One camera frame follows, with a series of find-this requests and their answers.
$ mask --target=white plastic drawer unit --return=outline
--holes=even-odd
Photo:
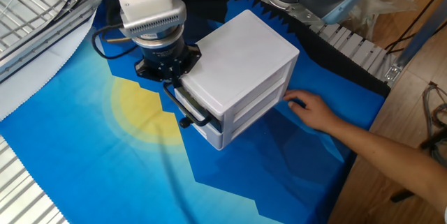
[[[197,42],[202,57],[175,96],[221,150],[284,95],[299,50],[246,10]]]

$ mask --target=drawer handle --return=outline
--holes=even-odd
[[[176,97],[168,90],[168,87],[171,85],[171,82],[164,82],[163,83],[163,90],[166,92],[166,95],[179,107],[179,109],[185,113],[187,119],[181,119],[180,120],[180,126],[183,128],[188,127],[191,123],[196,124],[197,126],[205,126],[211,121],[211,116],[209,113],[207,115],[202,115],[204,119],[202,121],[198,120],[192,113],[188,111],[188,109],[183,106],[183,104],[176,99]]]

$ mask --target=wooden floor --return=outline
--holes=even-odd
[[[422,9],[428,1],[416,0],[416,3]],[[434,7],[427,11],[412,32],[420,28],[440,1],[434,3]],[[393,42],[419,12],[382,15],[376,24],[374,42],[381,47]],[[427,137],[421,95],[430,81],[447,91],[447,28],[431,38],[409,64],[371,131],[417,147]],[[432,98],[430,104],[435,108],[441,100],[435,95]],[[329,223],[444,223],[444,216],[419,197],[392,203],[390,196],[401,189],[401,186],[358,157]]]

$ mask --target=white cloth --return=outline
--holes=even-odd
[[[47,84],[76,51],[93,23],[89,21],[66,35],[50,49],[0,84],[0,121]]]

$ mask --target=yellow sun graphic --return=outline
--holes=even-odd
[[[116,77],[111,104],[118,124],[139,140],[167,145],[182,143],[175,115],[163,111],[158,93]]]

